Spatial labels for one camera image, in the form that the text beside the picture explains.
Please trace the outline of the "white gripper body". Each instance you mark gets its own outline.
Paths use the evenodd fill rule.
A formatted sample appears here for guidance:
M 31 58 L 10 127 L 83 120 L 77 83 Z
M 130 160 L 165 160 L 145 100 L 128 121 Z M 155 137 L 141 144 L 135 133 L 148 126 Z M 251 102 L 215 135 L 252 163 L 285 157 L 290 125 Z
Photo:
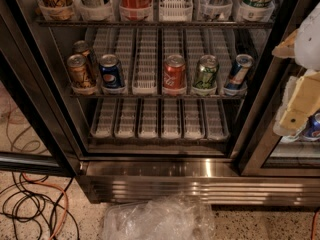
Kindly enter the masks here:
M 298 65 L 314 71 L 320 70 L 320 2 L 298 29 L 294 54 Z

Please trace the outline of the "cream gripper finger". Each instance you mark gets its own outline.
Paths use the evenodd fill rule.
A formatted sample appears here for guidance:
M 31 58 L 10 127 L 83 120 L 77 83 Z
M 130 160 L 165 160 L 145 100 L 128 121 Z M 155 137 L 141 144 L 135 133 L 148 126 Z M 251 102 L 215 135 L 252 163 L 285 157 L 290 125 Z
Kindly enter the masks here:
M 294 30 L 284 41 L 272 50 L 272 55 L 281 59 L 294 58 L 294 43 L 297 33 L 298 30 Z
M 300 129 L 320 109 L 320 72 L 307 71 L 294 84 L 293 93 L 279 120 L 282 128 Z

